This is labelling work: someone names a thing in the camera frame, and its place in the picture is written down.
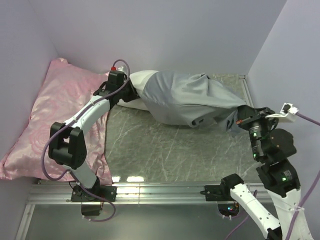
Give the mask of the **white pillow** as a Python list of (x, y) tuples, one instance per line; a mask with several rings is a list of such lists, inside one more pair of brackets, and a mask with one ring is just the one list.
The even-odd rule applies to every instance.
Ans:
[(132, 85), (134, 86), (134, 88), (138, 93), (139, 98), (135, 100), (131, 100), (129, 102), (124, 102), (121, 99), (117, 103), (117, 105), (125, 108), (148, 111), (146, 105), (144, 104), (140, 96), (142, 95), (145, 85), (148, 82), (149, 78), (157, 72), (158, 72), (157, 70), (142, 70), (142, 71), (131, 73), (130, 79), (131, 79)]

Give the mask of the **grey satin pillowcase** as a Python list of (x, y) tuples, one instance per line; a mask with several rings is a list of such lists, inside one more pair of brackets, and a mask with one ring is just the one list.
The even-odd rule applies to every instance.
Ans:
[(217, 123), (225, 132), (242, 132), (236, 121), (245, 101), (205, 73), (157, 71), (148, 76), (139, 96), (162, 124), (197, 128)]

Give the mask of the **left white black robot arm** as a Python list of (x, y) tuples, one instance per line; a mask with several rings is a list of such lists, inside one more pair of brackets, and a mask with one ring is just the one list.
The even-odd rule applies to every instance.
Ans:
[(85, 135), (119, 101), (130, 102), (138, 97), (130, 74), (112, 67), (107, 81), (99, 86), (79, 112), (65, 122), (55, 122), (50, 127), (50, 138), (43, 152), (64, 167), (64, 172), (73, 177), (89, 201), (96, 201), (101, 195), (101, 189), (99, 178), (86, 162), (88, 154)]

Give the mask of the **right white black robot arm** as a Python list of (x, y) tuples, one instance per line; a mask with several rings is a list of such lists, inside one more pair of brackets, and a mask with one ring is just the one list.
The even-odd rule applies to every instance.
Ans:
[(268, 107), (253, 108), (243, 105), (237, 109), (236, 124), (248, 131), (252, 155), (261, 163), (256, 171), (263, 183), (277, 216), (273, 216), (250, 192), (237, 174), (221, 179), (220, 194), (226, 200), (236, 201), (255, 224), (266, 240), (311, 240), (301, 196), (298, 173), (289, 162), (296, 154), (294, 137), (277, 128), (278, 122), (293, 122), (298, 109), (292, 104), (283, 105), (280, 113)]

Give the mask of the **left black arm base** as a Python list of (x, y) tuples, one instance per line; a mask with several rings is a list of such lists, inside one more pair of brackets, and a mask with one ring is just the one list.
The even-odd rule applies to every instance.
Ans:
[[(71, 187), (72, 193), (70, 201), (81, 203), (81, 215), (92, 222), (105, 222), (112, 219), (116, 214), (114, 202), (117, 195), (117, 187), (112, 185), (101, 186), (96, 182), (93, 188), (86, 189), (82, 185), (76, 184)], [(103, 211), (104, 204), (111, 206), (112, 212), (105, 219), (97, 219)]]

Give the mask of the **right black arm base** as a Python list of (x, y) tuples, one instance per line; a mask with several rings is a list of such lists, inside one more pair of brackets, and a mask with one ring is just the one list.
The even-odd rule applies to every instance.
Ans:
[(229, 195), (223, 193), (219, 185), (205, 185), (200, 191), (204, 195), (206, 202), (216, 202), (218, 213), (223, 217), (232, 219), (240, 212), (239, 204)]

